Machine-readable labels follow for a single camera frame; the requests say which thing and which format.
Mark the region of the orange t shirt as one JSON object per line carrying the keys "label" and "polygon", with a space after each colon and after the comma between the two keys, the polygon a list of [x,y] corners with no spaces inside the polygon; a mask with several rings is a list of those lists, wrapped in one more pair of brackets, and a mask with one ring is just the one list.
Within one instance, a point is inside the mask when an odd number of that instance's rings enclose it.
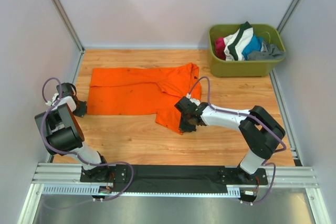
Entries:
{"label": "orange t shirt", "polygon": [[181,134],[175,104],[192,92],[201,99],[199,67],[188,63],[169,68],[94,68],[89,85],[90,115],[149,115],[157,124]]}

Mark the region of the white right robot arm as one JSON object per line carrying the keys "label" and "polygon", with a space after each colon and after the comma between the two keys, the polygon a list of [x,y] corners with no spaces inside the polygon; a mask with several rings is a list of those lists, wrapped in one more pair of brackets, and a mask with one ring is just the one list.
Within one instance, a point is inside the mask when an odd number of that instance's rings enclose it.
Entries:
{"label": "white right robot arm", "polygon": [[243,184],[250,183],[274,153],[286,149],[284,128],[261,106],[233,110],[182,97],[175,108],[181,114],[179,129],[183,133],[196,131],[197,126],[220,126],[242,134],[249,151],[240,161],[236,177]]}

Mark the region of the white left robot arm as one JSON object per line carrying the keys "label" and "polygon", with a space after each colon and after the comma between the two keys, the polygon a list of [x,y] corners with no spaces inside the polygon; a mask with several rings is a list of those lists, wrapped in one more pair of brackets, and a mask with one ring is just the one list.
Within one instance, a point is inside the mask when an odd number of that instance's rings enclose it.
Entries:
{"label": "white left robot arm", "polygon": [[59,154],[76,159],[86,179],[99,183],[109,181],[112,175],[105,158],[85,143],[76,120],[76,117],[86,114],[87,103],[77,98],[77,90],[72,83],[62,83],[56,89],[52,101],[47,103],[54,108],[48,115],[43,112],[35,116],[38,130],[48,143],[45,146],[47,152],[52,156]]}

